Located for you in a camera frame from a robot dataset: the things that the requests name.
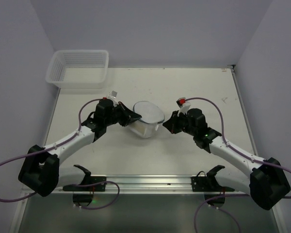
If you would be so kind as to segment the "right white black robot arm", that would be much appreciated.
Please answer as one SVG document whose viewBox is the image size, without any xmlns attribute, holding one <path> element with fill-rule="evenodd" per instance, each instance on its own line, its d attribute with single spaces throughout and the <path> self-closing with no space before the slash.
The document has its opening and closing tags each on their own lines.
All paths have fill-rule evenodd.
<svg viewBox="0 0 291 233">
<path fill-rule="evenodd" d="M 200 149 L 224 159 L 237 169 L 232 172 L 217 165 L 205 177 L 193 177 L 192 182 L 205 191 L 231 188 L 248 194 L 264 210 L 270 210 L 291 191 L 279 161 L 274 158 L 265 160 L 244 150 L 237 153 L 220 132 L 208 126 L 200 109 L 193 108 L 186 113 L 174 111 L 163 126 L 172 134 L 183 132 L 191 135 Z"/>
</svg>

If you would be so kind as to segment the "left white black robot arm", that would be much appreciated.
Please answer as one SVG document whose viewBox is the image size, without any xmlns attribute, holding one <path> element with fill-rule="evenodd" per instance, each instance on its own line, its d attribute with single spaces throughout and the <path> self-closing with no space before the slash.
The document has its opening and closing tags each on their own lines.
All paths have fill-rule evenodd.
<svg viewBox="0 0 291 233">
<path fill-rule="evenodd" d="M 62 186 L 89 187 L 93 184 L 91 172 L 80 165 L 61 168 L 61 164 L 83 147 L 96 142 L 107 127 L 119 124 L 126 127 L 141 115 L 133 112 L 122 102 L 108 98 L 97 100 L 96 109 L 78 128 L 59 141 L 44 147 L 31 147 L 22 165 L 18 180 L 42 197 Z"/>
</svg>

